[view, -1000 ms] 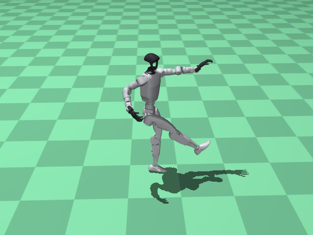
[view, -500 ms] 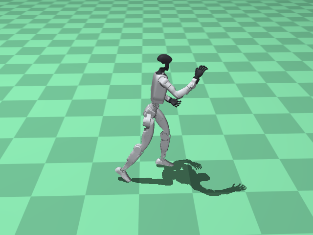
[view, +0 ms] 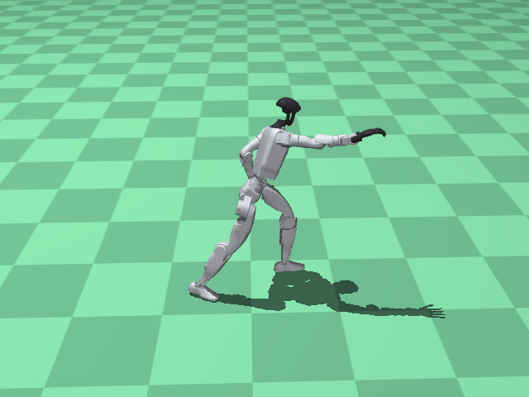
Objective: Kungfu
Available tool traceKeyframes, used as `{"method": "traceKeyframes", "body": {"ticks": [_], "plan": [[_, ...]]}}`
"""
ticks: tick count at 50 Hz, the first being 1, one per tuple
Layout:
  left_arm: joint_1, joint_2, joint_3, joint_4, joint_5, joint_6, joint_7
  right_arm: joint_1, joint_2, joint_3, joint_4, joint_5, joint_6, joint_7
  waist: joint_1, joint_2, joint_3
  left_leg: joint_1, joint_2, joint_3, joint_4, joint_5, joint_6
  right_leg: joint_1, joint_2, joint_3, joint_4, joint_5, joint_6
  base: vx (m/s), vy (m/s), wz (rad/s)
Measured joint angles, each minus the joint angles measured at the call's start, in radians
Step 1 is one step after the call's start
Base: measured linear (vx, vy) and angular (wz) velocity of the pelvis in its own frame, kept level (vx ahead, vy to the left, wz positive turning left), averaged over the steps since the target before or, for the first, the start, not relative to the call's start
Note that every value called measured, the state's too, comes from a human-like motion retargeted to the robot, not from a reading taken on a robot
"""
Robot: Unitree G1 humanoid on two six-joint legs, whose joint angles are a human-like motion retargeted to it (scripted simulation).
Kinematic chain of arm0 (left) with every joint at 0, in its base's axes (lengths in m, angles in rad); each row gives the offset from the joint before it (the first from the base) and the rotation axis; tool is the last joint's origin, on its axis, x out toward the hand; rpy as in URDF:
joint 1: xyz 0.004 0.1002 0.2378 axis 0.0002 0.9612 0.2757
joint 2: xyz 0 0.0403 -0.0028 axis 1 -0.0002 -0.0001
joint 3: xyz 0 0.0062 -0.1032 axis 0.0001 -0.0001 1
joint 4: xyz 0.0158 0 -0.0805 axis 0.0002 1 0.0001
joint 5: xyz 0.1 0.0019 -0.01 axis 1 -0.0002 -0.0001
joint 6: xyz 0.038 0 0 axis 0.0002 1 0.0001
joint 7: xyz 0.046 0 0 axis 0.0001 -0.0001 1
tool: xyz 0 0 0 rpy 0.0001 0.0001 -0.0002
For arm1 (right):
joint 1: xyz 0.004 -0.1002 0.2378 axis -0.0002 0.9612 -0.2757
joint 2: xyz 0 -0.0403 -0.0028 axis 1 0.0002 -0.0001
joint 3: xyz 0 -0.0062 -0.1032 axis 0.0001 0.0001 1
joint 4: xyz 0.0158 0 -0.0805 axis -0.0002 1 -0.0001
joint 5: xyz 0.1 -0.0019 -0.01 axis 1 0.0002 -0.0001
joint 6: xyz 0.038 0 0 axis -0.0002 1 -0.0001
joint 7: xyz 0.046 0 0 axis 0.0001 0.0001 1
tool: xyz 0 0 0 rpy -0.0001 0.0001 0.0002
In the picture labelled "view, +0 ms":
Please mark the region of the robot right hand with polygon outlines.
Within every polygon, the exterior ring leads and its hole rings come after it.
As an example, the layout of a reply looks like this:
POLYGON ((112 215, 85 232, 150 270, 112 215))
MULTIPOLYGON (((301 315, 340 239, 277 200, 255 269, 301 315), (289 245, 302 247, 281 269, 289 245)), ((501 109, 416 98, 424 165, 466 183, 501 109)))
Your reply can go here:
POLYGON ((362 141, 362 138, 367 137, 367 136, 372 136, 373 134, 382 134, 384 137, 386 136, 385 131, 382 130, 381 128, 367 129, 362 132, 356 132, 356 134, 357 136, 353 136, 351 138, 352 143, 362 141))

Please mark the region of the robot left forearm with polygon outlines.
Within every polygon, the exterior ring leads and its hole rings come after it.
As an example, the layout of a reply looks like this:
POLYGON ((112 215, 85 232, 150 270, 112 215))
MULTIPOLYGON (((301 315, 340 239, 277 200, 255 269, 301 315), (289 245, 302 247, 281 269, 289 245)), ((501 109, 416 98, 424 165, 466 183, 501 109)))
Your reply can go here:
POLYGON ((255 176, 257 176, 254 172, 253 172, 253 160, 250 160, 250 161, 244 161, 241 157, 241 163, 242 163, 242 166, 245 168, 245 172, 248 176, 248 179, 253 179, 255 176))

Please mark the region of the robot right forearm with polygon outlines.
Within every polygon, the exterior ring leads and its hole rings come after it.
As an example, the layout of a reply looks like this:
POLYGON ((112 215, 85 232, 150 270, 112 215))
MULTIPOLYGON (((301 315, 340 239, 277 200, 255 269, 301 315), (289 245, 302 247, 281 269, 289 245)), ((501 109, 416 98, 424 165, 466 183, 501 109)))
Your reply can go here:
POLYGON ((315 135, 314 140, 316 143, 327 144, 327 146, 329 147, 347 146, 349 144, 356 145, 358 142, 356 143, 351 142, 351 138, 353 136, 357 136, 357 134, 351 133, 350 135, 345 134, 345 135, 338 135, 338 136, 317 134, 315 135))

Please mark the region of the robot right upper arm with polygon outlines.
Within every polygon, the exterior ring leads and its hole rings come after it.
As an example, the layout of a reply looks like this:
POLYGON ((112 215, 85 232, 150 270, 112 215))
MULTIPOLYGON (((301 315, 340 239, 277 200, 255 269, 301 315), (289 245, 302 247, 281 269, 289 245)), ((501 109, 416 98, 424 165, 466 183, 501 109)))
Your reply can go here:
POLYGON ((283 147, 303 147, 303 148, 313 148, 313 149, 323 149, 326 144, 316 143, 314 138, 309 138, 308 136, 296 135, 291 132, 282 132, 277 134, 275 143, 283 147))

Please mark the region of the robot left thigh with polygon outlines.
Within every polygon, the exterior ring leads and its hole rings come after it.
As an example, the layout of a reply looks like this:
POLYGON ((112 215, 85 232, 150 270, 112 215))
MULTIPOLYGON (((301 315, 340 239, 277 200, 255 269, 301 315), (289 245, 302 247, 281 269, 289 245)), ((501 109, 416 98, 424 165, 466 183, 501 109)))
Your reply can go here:
POLYGON ((293 210, 284 196, 272 185, 267 183, 262 189, 261 198, 266 204, 282 213, 279 222, 283 228, 292 228, 295 225, 293 210))

